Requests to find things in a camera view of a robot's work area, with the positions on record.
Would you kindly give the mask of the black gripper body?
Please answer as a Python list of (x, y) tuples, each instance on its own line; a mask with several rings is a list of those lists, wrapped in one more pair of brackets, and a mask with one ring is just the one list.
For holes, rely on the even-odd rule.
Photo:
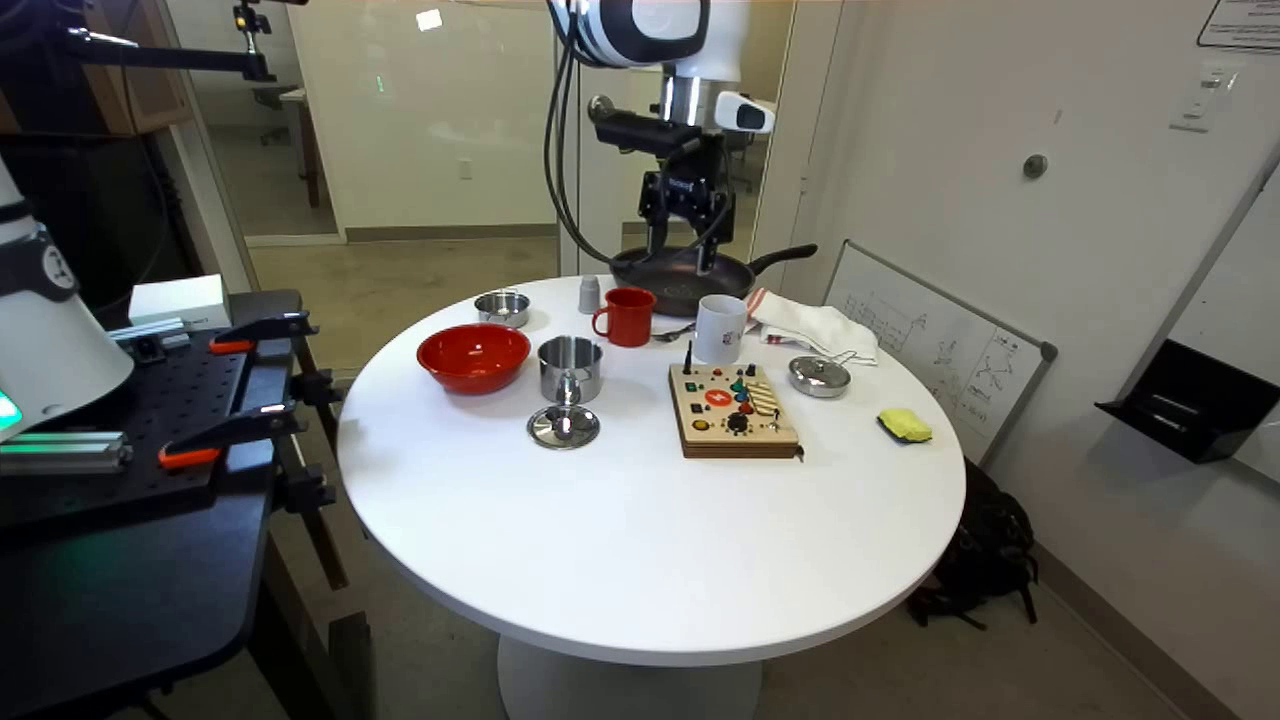
[(731, 227), (737, 190), (723, 183), (723, 172), (718, 172), (718, 161), (723, 161), (718, 136), (687, 124), (624, 112), (606, 96), (598, 96), (587, 106), (587, 119), (598, 145), (613, 145), (619, 150), (645, 150), (656, 161), (656, 167), (640, 183), (640, 214), (649, 220), (651, 231), (665, 231), (671, 214), (679, 214), (694, 231)]

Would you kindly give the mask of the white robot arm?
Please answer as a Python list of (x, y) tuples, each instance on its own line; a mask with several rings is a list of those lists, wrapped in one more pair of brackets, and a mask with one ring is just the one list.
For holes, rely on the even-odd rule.
[(587, 241), (566, 200), (566, 100), (580, 68), (656, 68), (651, 112), (595, 100), (587, 119), (598, 145), (645, 150), (656, 172), (640, 188), (649, 255), (666, 245), (666, 220), (694, 227), (704, 248), (731, 234), (737, 190), (723, 180), (723, 145), (769, 136), (775, 103), (740, 86), (746, 0), (543, 0), (560, 44), (543, 112), (543, 190), (560, 231), (590, 259), (606, 250)]

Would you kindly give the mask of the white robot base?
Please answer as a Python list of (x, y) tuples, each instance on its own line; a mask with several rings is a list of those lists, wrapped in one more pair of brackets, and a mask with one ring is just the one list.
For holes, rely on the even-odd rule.
[(130, 355), (78, 301), (78, 279), (0, 161), (0, 440), (105, 400)]

